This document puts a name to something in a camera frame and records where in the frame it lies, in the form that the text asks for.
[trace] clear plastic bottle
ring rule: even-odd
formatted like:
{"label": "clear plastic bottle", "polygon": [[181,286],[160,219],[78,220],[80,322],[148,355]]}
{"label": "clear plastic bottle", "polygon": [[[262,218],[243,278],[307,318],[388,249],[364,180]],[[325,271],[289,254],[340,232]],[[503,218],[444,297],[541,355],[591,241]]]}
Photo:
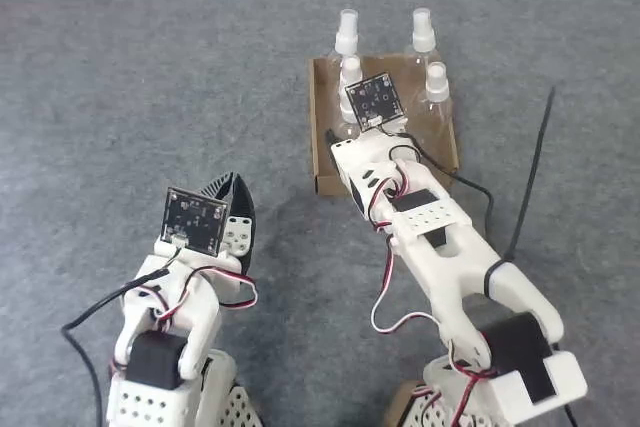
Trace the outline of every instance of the clear plastic bottle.
{"label": "clear plastic bottle", "polygon": [[360,58],[356,55],[344,57],[340,67],[340,82],[336,95],[340,108],[334,109],[332,122],[333,132],[342,140],[355,139],[360,135],[360,126],[351,108],[345,87],[361,80]]}
{"label": "clear plastic bottle", "polygon": [[405,66],[402,76],[407,79],[424,79],[426,66],[439,62],[436,34],[431,25],[431,11],[421,7],[413,11],[411,44],[404,51]]}
{"label": "clear plastic bottle", "polygon": [[442,62],[431,62],[426,77],[425,88],[414,96],[407,108],[407,131],[422,148],[440,160],[438,147],[449,135],[453,116],[447,68]]}

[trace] cardboard tray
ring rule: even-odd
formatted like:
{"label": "cardboard tray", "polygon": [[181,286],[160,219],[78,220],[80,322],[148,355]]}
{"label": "cardboard tray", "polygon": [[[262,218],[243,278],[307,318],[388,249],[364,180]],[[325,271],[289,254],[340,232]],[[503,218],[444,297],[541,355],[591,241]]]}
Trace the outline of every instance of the cardboard tray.
{"label": "cardboard tray", "polygon": [[[402,55],[385,55],[382,57],[362,57],[362,71],[365,78],[380,72],[389,72],[396,86],[400,102],[404,107],[409,105],[409,92],[415,92],[417,86],[424,82],[424,71],[408,76],[405,59]],[[329,79],[338,76],[338,65],[332,64],[327,58],[311,59],[309,61],[309,107],[311,121],[311,149],[313,157],[313,178],[315,191],[318,195],[339,196],[346,195],[347,190],[342,185],[338,173],[331,164],[329,151],[324,140],[324,133],[330,128],[331,96]],[[451,172],[460,167],[456,148],[453,122],[449,123],[448,135],[438,146],[438,152],[431,152]],[[438,181],[445,187],[451,186],[451,178],[431,168]]]}

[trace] pump sprayer cap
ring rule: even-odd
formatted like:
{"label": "pump sprayer cap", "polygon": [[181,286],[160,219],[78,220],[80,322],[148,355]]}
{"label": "pump sprayer cap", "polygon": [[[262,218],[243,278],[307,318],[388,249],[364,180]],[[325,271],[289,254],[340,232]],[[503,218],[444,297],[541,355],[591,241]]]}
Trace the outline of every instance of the pump sprayer cap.
{"label": "pump sprayer cap", "polygon": [[431,11],[420,8],[413,11],[413,48],[416,52],[431,52],[436,48],[436,34],[431,26]]}
{"label": "pump sprayer cap", "polygon": [[427,98],[431,102],[444,102],[449,98],[447,68],[442,62],[432,62],[427,67]]}
{"label": "pump sprayer cap", "polygon": [[340,55],[353,55],[358,51],[358,12],[353,9],[340,12],[335,51]]}

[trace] black cable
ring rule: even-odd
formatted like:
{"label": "black cable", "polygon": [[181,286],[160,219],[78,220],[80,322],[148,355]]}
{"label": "black cable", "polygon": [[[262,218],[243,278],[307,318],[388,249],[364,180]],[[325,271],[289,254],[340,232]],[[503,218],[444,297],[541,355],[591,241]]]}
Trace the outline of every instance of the black cable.
{"label": "black cable", "polygon": [[68,324],[63,325],[60,328],[60,333],[62,336],[71,344],[71,347],[75,349],[76,352],[80,355],[82,362],[85,367],[89,371],[89,375],[91,376],[91,384],[93,386],[93,396],[95,399],[95,407],[96,407],[96,427],[102,427],[102,393],[100,392],[100,382],[98,381],[98,374],[96,373],[96,369],[93,366],[93,362],[89,358],[89,355],[84,350],[84,348],[80,345],[80,343],[71,335],[71,331],[82,324],[85,320],[95,314],[102,307],[117,299],[124,293],[128,292],[131,289],[135,289],[136,287],[140,287],[141,285],[149,282],[150,280],[158,279],[160,277],[164,277],[169,273],[169,265],[175,260],[175,258],[180,253],[180,249],[176,249],[175,254],[167,261],[167,263],[158,270],[154,270],[150,274],[143,275],[142,277],[138,277],[137,279],[132,280],[131,282],[127,282],[118,290],[111,292],[110,294],[104,296],[98,302],[93,304],[87,310],[85,310],[82,314],[80,314],[76,319],[72,320]]}
{"label": "black cable", "polygon": [[547,131],[547,124],[549,123],[549,116],[551,115],[551,108],[553,107],[553,100],[556,96],[556,86],[551,87],[549,95],[547,96],[547,105],[544,109],[544,116],[542,117],[542,123],[538,130],[538,139],[536,140],[536,148],[533,152],[533,160],[531,161],[531,170],[529,171],[529,179],[527,180],[527,188],[522,198],[522,204],[520,205],[520,212],[518,213],[518,220],[516,221],[516,227],[513,230],[511,236],[511,242],[509,247],[505,251],[503,258],[508,261],[513,259],[516,251],[516,245],[520,238],[520,231],[524,224],[524,217],[527,215],[527,208],[529,207],[529,199],[531,198],[531,191],[533,190],[533,182],[536,180],[536,172],[538,171],[538,164],[540,163],[540,155],[542,154],[542,143],[544,142],[544,134]]}
{"label": "black cable", "polygon": [[573,410],[571,410],[571,407],[569,406],[569,404],[566,404],[564,406],[564,413],[567,414],[567,418],[569,419],[569,423],[571,424],[571,427],[578,427],[578,421],[573,416]]}
{"label": "black cable", "polygon": [[536,148],[533,152],[533,159],[531,160],[531,168],[529,170],[529,178],[527,179],[527,186],[524,191],[524,196],[522,197],[522,203],[520,204],[520,212],[518,213],[518,220],[516,221],[516,226],[513,229],[513,234],[511,235],[511,241],[509,242],[509,247],[502,255],[502,258],[495,262],[484,274],[484,295],[486,297],[491,298],[489,287],[491,276],[493,273],[498,270],[500,266],[502,266],[505,262],[511,262],[515,256],[516,246],[518,245],[518,240],[520,239],[520,232],[522,231],[522,225],[524,224],[524,218],[527,214],[527,208],[529,207],[529,200],[531,199],[531,192],[533,191],[533,183],[536,179],[536,173],[538,171],[538,164],[540,163],[540,155],[542,154],[542,144],[544,142],[544,134],[547,130],[547,124],[549,123],[549,116],[551,115],[551,108],[553,107],[553,101],[556,96],[556,86],[551,87],[549,91],[549,95],[547,96],[547,104],[544,109],[544,116],[542,117],[542,123],[540,124],[540,129],[538,130],[538,138],[536,140]]}
{"label": "black cable", "polygon": [[404,137],[407,139],[411,140],[411,143],[413,145],[396,145],[394,147],[391,148],[391,150],[389,150],[389,160],[393,160],[391,154],[393,153],[393,151],[395,149],[399,149],[400,147],[405,147],[407,149],[411,149],[413,150],[419,157],[424,157],[431,165],[433,165],[436,169],[438,169],[440,172],[442,172],[444,175],[447,175],[449,177],[451,177],[452,179],[457,180],[458,182],[460,182],[461,184],[465,184],[468,187],[471,187],[472,189],[475,189],[479,192],[482,192],[486,197],[487,197],[487,209],[485,210],[484,213],[484,238],[487,241],[487,243],[493,248],[493,241],[491,239],[491,217],[492,217],[492,213],[493,213],[493,204],[494,204],[494,199],[493,199],[493,194],[489,191],[489,189],[481,186],[480,184],[476,184],[475,182],[466,179],[464,177],[462,177],[459,174],[456,174],[455,172],[449,172],[442,164],[440,164],[436,159],[434,159],[431,155],[429,155],[421,146],[420,143],[418,142],[418,140],[411,134],[409,134],[408,132],[400,132],[397,134],[390,134],[384,130],[382,130],[382,128],[380,129],[384,134],[389,135],[389,136],[396,136],[396,137]]}

